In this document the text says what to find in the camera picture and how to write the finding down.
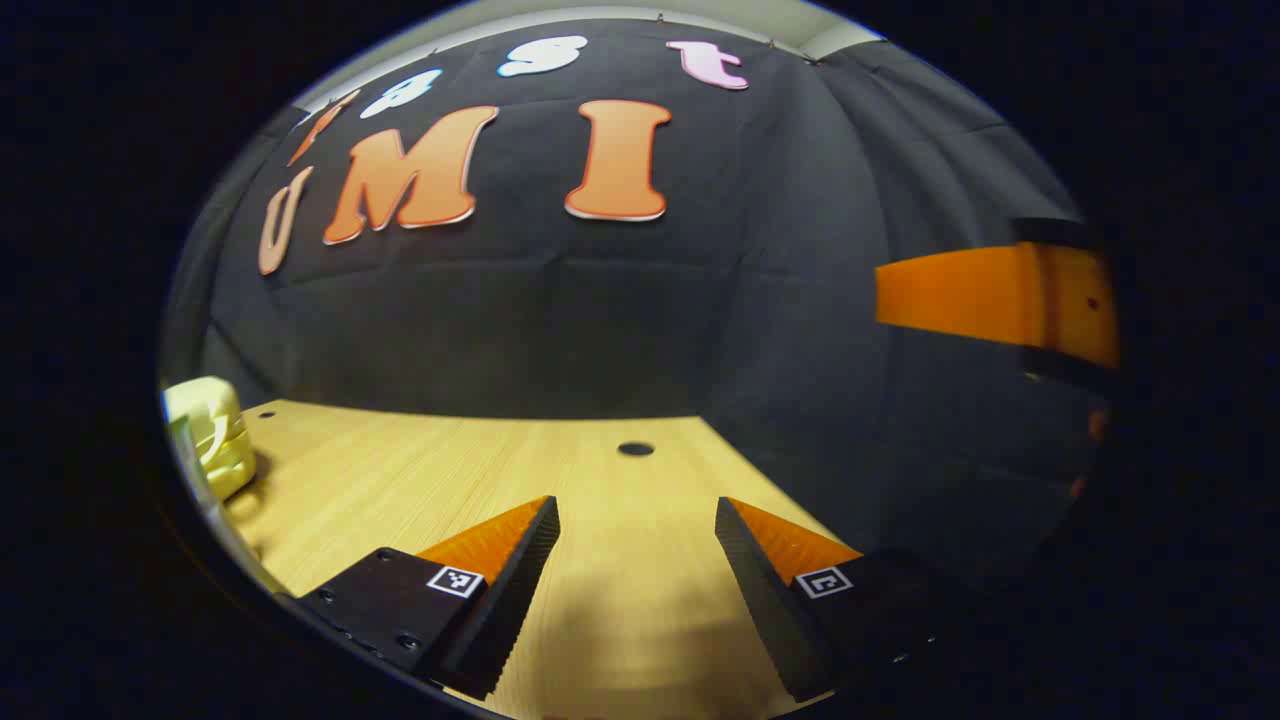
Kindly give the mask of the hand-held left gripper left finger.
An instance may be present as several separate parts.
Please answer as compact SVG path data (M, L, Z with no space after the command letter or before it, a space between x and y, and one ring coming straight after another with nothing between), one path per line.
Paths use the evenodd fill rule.
M306 618L417 680L495 691L561 534L544 495L419 553L379 547L300 598Z

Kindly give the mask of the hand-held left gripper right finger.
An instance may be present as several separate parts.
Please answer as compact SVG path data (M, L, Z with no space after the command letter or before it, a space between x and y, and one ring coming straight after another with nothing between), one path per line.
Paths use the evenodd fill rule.
M861 553L722 497L716 537L783 688L884 702L933 669L972 619L972 594L918 555Z

